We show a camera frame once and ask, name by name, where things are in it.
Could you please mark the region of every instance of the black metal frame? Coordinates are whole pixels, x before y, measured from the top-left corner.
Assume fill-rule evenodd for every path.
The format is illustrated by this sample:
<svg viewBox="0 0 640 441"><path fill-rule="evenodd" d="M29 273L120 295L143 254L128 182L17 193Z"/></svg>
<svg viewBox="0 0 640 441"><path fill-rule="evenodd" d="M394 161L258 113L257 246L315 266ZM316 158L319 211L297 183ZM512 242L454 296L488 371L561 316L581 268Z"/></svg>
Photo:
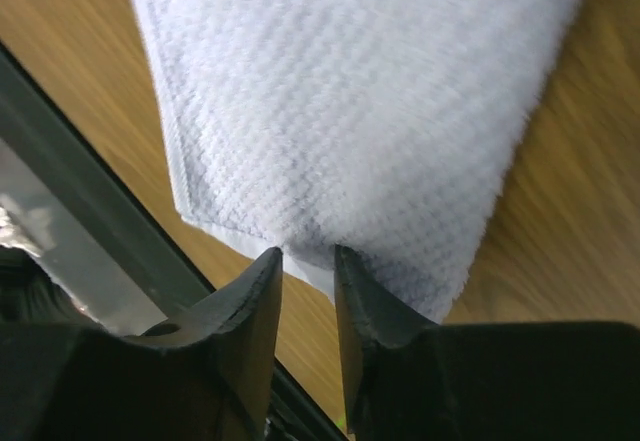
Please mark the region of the black metal frame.
<svg viewBox="0 0 640 441"><path fill-rule="evenodd" d="M0 138L167 316L214 291L2 44ZM277 360L272 409L317 439L345 439Z"/></svg>

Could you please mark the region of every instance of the wood grain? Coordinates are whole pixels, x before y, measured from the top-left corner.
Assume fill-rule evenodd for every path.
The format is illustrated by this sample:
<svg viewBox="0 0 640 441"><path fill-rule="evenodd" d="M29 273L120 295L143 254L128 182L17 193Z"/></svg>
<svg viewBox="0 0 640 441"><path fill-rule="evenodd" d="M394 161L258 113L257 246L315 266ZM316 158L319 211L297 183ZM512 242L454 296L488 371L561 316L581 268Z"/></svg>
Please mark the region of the wood grain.
<svg viewBox="0 0 640 441"><path fill-rule="evenodd" d="M449 322L640 325L640 0L586 0Z"/></svg>
<svg viewBox="0 0 640 441"><path fill-rule="evenodd" d="M0 0L18 57L215 286L247 264L185 225L128 0ZM640 324L640 0L586 0L448 322ZM343 413L335 314L288 278L278 358Z"/></svg>
<svg viewBox="0 0 640 441"><path fill-rule="evenodd" d="M0 40L217 287L248 261L187 226L171 198L159 114L129 0L0 0ZM287 277L278 359L334 420L344 413L335 315Z"/></svg>

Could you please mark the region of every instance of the screw hole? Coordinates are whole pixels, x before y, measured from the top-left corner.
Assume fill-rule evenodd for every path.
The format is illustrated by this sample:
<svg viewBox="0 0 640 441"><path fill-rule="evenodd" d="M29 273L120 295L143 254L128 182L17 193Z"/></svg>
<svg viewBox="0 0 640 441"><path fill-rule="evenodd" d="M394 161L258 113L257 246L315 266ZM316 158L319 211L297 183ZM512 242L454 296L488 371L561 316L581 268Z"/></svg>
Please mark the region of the screw hole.
<svg viewBox="0 0 640 441"><path fill-rule="evenodd" d="M145 336L164 336L165 334L173 334L180 330L180 326L175 323L162 323L149 328L144 333Z"/></svg>

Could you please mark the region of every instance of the white paper towel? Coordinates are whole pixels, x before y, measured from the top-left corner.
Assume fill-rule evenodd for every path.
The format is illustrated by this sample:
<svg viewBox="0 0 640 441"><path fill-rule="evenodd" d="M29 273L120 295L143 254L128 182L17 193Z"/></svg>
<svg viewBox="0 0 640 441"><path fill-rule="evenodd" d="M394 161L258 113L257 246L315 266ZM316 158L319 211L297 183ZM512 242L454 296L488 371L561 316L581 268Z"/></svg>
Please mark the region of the white paper towel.
<svg viewBox="0 0 640 441"><path fill-rule="evenodd" d="M579 0L133 0L176 207L331 295L441 320Z"/></svg>

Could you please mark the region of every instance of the wooden table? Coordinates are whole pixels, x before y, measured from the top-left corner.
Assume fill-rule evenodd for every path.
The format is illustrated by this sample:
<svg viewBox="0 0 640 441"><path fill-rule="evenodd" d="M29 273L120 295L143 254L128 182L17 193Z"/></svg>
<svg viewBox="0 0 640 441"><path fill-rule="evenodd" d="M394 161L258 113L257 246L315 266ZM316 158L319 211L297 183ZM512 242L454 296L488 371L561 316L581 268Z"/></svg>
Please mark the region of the wooden table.
<svg viewBox="0 0 640 441"><path fill-rule="evenodd" d="M129 0L0 0L0 40L217 287L247 260L184 224ZM449 322L640 324L640 0L586 0ZM334 420L335 314L288 277L277 356Z"/></svg>

